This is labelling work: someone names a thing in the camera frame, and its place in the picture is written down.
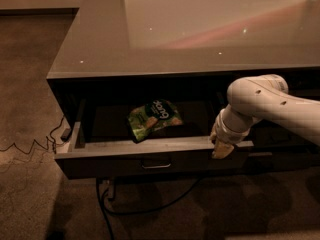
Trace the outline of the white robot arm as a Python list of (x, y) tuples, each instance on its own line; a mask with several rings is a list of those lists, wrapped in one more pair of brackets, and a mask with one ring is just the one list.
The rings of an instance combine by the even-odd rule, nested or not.
[(320, 145), (320, 102), (288, 94), (279, 75), (243, 77), (227, 89), (228, 105), (215, 119), (210, 140), (213, 159), (224, 159), (243, 141), (253, 125), (268, 120)]

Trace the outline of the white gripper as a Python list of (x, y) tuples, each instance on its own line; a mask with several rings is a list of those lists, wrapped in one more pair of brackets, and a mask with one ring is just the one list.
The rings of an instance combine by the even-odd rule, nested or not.
[(222, 109), (215, 119), (210, 139), (214, 144), (213, 159), (224, 159), (234, 150), (234, 144), (240, 143), (252, 127), (252, 118), (233, 108)]

